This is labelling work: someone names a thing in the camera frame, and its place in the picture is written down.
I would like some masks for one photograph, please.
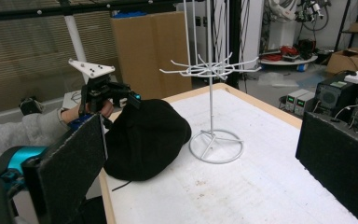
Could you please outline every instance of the window blind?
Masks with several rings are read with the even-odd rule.
[[[74,16],[87,61],[113,65],[119,72],[110,13]],[[81,89],[83,77],[69,65],[70,58],[76,54],[63,16],[0,21],[0,111],[18,108],[24,97],[35,96],[43,103]]]

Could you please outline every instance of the white rotating hanger rack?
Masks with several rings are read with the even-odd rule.
[[[226,49],[228,49],[229,43],[228,43],[228,18],[229,18],[229,0],[226,1],[226,29],[225,29],[225,36],[227,46]],[[184,67],[183,70],[177,70],[177,71],[165,71],[160,69],[161,72],[166,74],[180,74],[183,77],[207,77],[209,79],[209,87],[210,87],[210,118],[211,118],[211,129],[208,131],[201,130],[199,133],[191,137],[189,141],[189,148],[191,153],[198,158],[201,161],[205,161],[208,163],[216,163],[216,164],[222,164],[222,163],[228,163],[231,161],[235,161],[237,158],[239,158],[243,153],[243,141],[235,134],[227,130],[222,129],[215,129],[213,126],[213,79],[215,77],[218,77],[222,80],[226,80],[227,76],[230,75],[233,72],[255,72],[260,70],[260,67],[256,69],[240,69],[241,66],[244,66],[247,63],[253,63],[258,60],[258,58],[255,58],[252,61],[249,62],[243,62],[243,63],[235,63],[235,64],[229,64],[229,58],[231,57],[231,53],[221,62],[214,62],[213,61],[213,47],[212,47],[212,25],[210,22],[208,22],[207,25],[207,32],[208,32],[208,62],[205,62],[202,60],[200,55],[197,55],[197,46],[194,46],[194,52],[197,55],[197,62],[195,65],[190,64],[190,55],[189,55],[189,40],[188,40],[188,23],[187,23],[187,16],[186,16],[186,0],[184,0],[184,11],[185,11],[185,20],[186,20],[186,38],[187,38],[187,55],[188,55],[188,64],[180,64],[176,63],[174,61],[171,61],[173,64]],[[193,8],[193,15],[194,13],[194,0],[192,1],[192,8]],[[206,1],[207,5],[207,20],[211,20],[211,1]],[[194,27],[194,36],[196,38],[196,25],[195,20],[193,20],[193,27]],[[219,147],[222,146],[222,144],[227,143],[234,143],[237,145],[238,150],[236,150],[234,153],[225,155],[226,158],[221,158],[220,156],[218,158],[211,159],[211,149],[215,152],[219,149]],[[201,144],[206,145],[205,149],[202,151],[196,150],[194,148],[195,144]]]

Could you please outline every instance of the black beanie hat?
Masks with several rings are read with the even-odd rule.
[[[104,170],[122,180],[146,180],[165,169],[191,137],[191,128],[163,100],[143,100],[139,109],[124,106],[105,134]]]

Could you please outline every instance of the white table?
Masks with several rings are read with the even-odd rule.
[[[187,143],[159,175],[113,192],[126,181],[102,170],[108,223],[358,223],[296,159],[300,119],[225,84],[214,88],[214,126],[244,140],[241,157],[210,164]],[[193,135],[210,128],[208,90],[166,99]]]

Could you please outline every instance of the black foam panel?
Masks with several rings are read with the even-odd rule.
[[[296,158],[358,218],[358,133],[343,121],[306,113]]]
[[[22,165],[40,223],[68,223],[76,216],[105,156],[101,118],[95,115]]]

